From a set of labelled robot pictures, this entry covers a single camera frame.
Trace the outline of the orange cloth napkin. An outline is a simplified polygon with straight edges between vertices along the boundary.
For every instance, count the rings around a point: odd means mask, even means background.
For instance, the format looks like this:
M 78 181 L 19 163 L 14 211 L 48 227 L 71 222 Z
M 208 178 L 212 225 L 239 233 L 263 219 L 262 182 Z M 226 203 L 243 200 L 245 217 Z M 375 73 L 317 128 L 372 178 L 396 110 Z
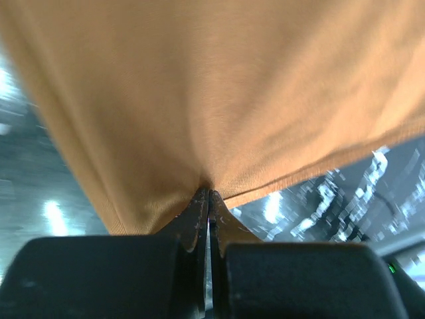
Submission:
M 423 1 L 2 1 L 1 38 L 113 234 L 424 131 Z

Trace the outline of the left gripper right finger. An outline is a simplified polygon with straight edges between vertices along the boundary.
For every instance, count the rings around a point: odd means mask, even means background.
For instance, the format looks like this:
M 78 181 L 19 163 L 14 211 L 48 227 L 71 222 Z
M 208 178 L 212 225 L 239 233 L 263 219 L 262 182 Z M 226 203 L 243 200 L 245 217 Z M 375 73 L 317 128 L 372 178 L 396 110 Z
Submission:
M 423 318 L 398 247 L 265 243 L 209 195 L 215 318 Z

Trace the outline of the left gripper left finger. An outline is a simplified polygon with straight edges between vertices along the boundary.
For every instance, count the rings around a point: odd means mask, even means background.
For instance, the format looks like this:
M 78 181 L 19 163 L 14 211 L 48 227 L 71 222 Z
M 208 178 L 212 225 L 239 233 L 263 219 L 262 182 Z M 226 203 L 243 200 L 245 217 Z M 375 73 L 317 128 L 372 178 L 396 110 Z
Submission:
M 2 318 L 203 318 L 208 189 L 153 235 L 43 237 L 1 284 Z

